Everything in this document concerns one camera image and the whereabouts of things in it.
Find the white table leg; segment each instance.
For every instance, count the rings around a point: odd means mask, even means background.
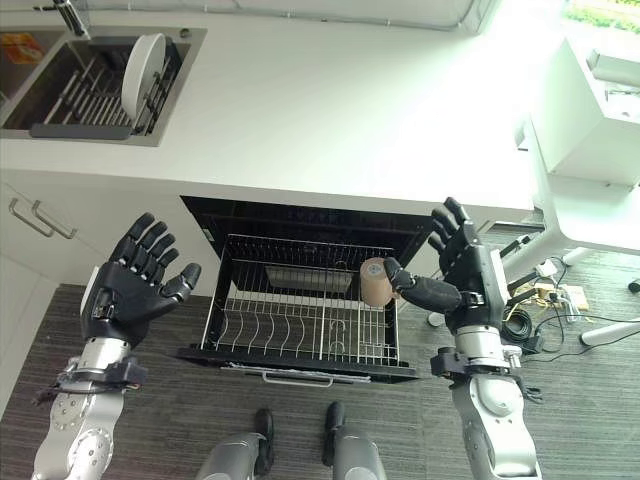
[[[585,345],[594,346],[615,342],[622,337],[640,333],[640,317],[625,323],[616,323],[602,328],[596,328],[580,335],[580,341]]]
[[[595,250],[591,250],[590,248],[578,247],[571,250],[569,253],[565,254],[562,257],[562,261],[568,266],[575,265],[576,263],[582,261],[583,258],[588,257]]]
[[[557,255],[566,247],[567,239],[560,231],[555,228],[545,230],[520,250],[504,259],[504,274],[507,283],[525,276],[536,265],[552,255]]]

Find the faucet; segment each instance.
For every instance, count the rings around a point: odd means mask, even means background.
[[[62,15],[64,23],[77,37],[90,39],[89,6],[87,0],[53,0],[56,9]]]

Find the robotic arm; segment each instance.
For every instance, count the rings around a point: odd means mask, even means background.
[[[385,270],[394,290],[410,303],[443,313],[455,339],[431,359],[436,376],[453,381],[453,403],[471,471],[478,480],[542,479],[533,440],[522,418],[520,347],[502,345],[500,328],[506,281],[498,252],[478,238],[463,207],[435,209],[429,244],[440,256],[444,281],[413,276],[393,258]]]
[[[102,477],[113,454],[124,393],[146,379],[131,350],[147,335],[151,320],[186,301],[198,281],[200,265],[191,263],[162,284],[178,251],[167,250],[175,241],[165,235],[167,226],[153,222],[150,213],[142,215],[109,260],[94,270],[81,306],[84,351],[40,395],[41,401],[55,399],[32,480]]]

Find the gray carpet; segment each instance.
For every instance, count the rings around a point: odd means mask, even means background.
[[[504,243],[513,236],[492,233],[489,240]],[[584,286],[592,313],[626,319],[640,316],[640,298],[626,289],[637,277],[640,258],[602,253],[571,268],[566,279]],[[49,409],[29,401],[69,357],[81,352],[81,296],[79,287],[58,289],[29,352],[0,423],[3,480],[31,475]],[[438,347],[450,345],[451,337],[443,327],[426,326],[424,312],[409,307],[400,316],[401,354],[418,367],[423,380],[311,389],[266,385],[168,357],[176,347],[197,341],[207,309],[207,298],[191,299],[156,321],[137,349],[149,368],[149,381],[127,394],[115,455],[103,478],[191,479],[216,442],[250,429],[253,412],[269,406],[277,428],[276,463],[269,478],[329,479],[330,470],[320,463],[321,435],[324,410],[336,399],[347,405],[349,422],[377,442],[389,479],[471,478],[448,383],[428,371],[429,358]],[[578,332],[605,324],[568,326],[563,351],[580,351]],[[545,397],[544,405],[525,407],[545,479],[640,478],[638,361],[640,335],[582,356],[525,365],[527,383],[540,387]]]

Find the wire rack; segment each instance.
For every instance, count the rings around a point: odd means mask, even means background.
[[[120,101],[124,68],[118,68],[126,66],[130,51],[114,49],[109,53],[110,62],[105,62],[102,54],[95,54],[70,72],[69,80],[44,119],[45,125],[130,126],[135,135],[153,132],[178,73],[175,57],[166,56],[162,71],[154,74],[153,84],[143,93],[143,108],[131,119]]]
[[[360,265],[392,249],[230,235],[201,348],[397,365],[395,302],[360,299]]]

